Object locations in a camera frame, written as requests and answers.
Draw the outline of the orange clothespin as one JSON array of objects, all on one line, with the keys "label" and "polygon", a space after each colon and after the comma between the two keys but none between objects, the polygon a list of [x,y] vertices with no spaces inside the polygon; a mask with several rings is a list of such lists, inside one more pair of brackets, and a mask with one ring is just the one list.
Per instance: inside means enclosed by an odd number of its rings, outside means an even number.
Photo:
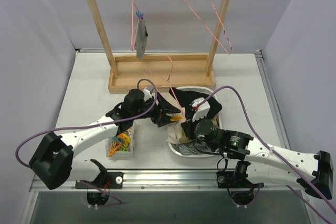
[{"label": "orange clothespin", "polygon": [[180,116],[180,115],[174,115],[173,117],[170,118],[170,121],[171,122],[177,122],[177,121],[180,121],[180,120],[183,120],[184,117],[183,116]]}]

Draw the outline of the olive and cream underwear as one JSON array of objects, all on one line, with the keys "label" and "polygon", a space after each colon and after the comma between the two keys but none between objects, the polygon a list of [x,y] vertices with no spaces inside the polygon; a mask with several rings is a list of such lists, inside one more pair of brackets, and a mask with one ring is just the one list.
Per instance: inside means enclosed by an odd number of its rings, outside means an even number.
[{"label": "olive and cream underwear", "polygon": [[181,124],[179,122],[174,122],[167,126],[167,142],[171,144],[186,144],[195,141],[196,138],[188,138],[184,133]]}]

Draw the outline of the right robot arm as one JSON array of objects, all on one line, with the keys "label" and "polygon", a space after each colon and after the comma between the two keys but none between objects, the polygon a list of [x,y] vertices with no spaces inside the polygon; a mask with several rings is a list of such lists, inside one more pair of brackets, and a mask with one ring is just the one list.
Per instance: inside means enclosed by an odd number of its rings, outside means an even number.
[{"label": "right robot arm", "polygon": [[205,144],[207,154],[237,161],[233,181],[239,187],[270,182],[301,186],[312,197],[332,199],[333,164],[326,151],[295,152],[246,133],[220,129],[209,119],[188,120],[182,129],[190,140]]}]

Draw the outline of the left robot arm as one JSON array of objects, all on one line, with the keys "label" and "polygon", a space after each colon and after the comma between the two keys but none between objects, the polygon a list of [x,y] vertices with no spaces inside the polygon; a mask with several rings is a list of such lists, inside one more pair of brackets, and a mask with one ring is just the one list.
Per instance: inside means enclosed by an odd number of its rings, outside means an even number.
[{"label": "left robot arm", "polygon": [[100,188],[108,180],[107,169],[96,159],[76,159],[78,154],[125,132],[136,119],[149,118],[162,127],[170,124],[173,116],[179,113],[180,109],[162,95],[153,97],[139,89],[132,89],[123,102],[83,130],[60,135],[54,132],[46,134],[29,161],[29,167],[50,190],[60,187],[69,178]]}]

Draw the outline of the black and cream underwear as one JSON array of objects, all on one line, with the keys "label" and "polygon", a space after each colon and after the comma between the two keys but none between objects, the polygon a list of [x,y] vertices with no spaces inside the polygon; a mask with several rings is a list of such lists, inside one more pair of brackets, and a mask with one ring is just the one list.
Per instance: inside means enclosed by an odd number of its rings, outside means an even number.
[{"label": "black and cream underwear", "polygon": [[[185,116],[187,120],[192,120],[197,110],[195,108],[205,100],[213,90],[198,86],[173,87],[167,93],[163,93],[163,98],[183,112],[180,115]],[[205,115],[207,119],[213,119],[222,110],[222,105],[217,101],[215,96],[210,97],[206,103],[209,110]]]}]

